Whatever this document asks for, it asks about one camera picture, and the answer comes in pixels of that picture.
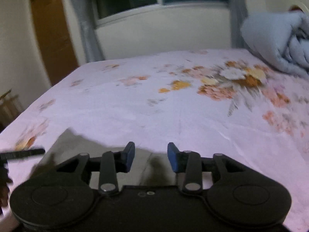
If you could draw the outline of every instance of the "brown wooden door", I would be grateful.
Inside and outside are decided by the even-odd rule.
[[[43,62],[55,85],[78,67],[62,0],[31,0],[31,9]]]

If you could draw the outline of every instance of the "gray curtain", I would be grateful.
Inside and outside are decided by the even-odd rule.
[[[246,44],[240,32],[240,28],[248,17],[246,0],[229,0],[231,10],[231,38],[232,48],[245,48]]]
[[[92,10],[92,0],[71,0],[80,25],[81,41],[84,47],[86,62],[104,60],[97,36]]]

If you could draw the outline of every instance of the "bed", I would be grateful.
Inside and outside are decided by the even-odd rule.
[[[108,147],[162,153],[174,142],[223,153],[282,183],[285,225],[309,229],[309,82],[273,71],[247,50],[167,52],[88,63],[0,134],[0,149],[49,150],[70,128]],[[9,163],[17,185],[40,158]]]

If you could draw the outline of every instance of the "folded comforter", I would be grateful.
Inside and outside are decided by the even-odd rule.
[[[241,32],[254,55],[281,72],[309,79],[309,16],[302,12],[253,14]]]

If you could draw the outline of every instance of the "wooden chair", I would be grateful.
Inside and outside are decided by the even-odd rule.
[[[0,96],[0,123],[3,127],[7,127],[23,112],[18,95],[12,96],[11,92],[9,90]]]

